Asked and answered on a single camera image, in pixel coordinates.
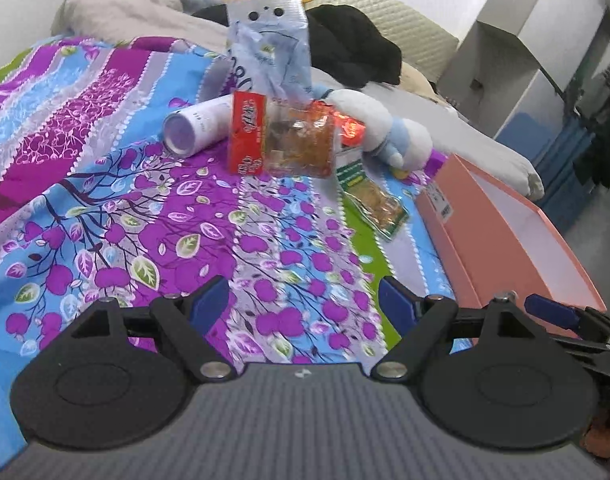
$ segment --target black jacket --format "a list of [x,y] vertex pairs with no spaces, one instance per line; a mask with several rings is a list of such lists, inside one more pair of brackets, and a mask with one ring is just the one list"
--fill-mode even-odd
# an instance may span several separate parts
[[311,65],[351,88],[400,84],[402,54],[360,10],[323,5],[307,11]]

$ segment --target black cloth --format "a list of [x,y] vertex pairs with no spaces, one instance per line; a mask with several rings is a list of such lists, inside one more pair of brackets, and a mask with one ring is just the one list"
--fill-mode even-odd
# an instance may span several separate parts
[[[192,15],[229,25],[225,5],[207,7]],[[400,84],[400,49],[383,38],[360,10],[323,5],[307,11],[307,22],[313,67],[349,88],[363,88],[370,81]]]
[[202,18],[209,20],[210,22],[220,23],[229,27],[229,20],[227,19],[227,5],[214,5],[212,7],[205,7],[205,9],[197,10],[192,14],[195,18]]
[[610,113],[602,124],[594,124],[591,145],[574,161],[574,172],[581,184],[589,179],[610,188]]

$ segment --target stuffed toy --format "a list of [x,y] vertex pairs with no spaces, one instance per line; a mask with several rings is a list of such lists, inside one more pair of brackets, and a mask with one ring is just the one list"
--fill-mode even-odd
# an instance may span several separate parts
[[334,105],[342,114],[365,125],[363,151],[388,164],[397,178],[422,170],[432,155],[427,128],[409,119],[392,117],[383,104],[355,90],[313,88],[314,98]]

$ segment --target gray gripper base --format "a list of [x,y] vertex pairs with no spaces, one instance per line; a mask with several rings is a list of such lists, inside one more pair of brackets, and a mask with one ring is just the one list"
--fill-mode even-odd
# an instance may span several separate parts
[[371,381],[354,364],[251,364],[235,381],[200,387],[178,418],[142,442],[106,452],[30,444],[0,471],[2,480],[606,476],[571,444],[537,454],[470,446],[434,426],[405,387]]

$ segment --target black round pad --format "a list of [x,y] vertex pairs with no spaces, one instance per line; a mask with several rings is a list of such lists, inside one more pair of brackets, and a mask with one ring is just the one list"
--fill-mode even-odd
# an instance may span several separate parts
[[110,449],[163,427],[185,398],[181,371],[126,340],[71,340],[47,348],[16,379],[10,405],[26,438],[52,446]]
[[597,393],[578,364],[549,350],[529,339],[498,338],[447,356],[425,372],[423,403],[446,430],[478,446],[556,446],[587,428]]

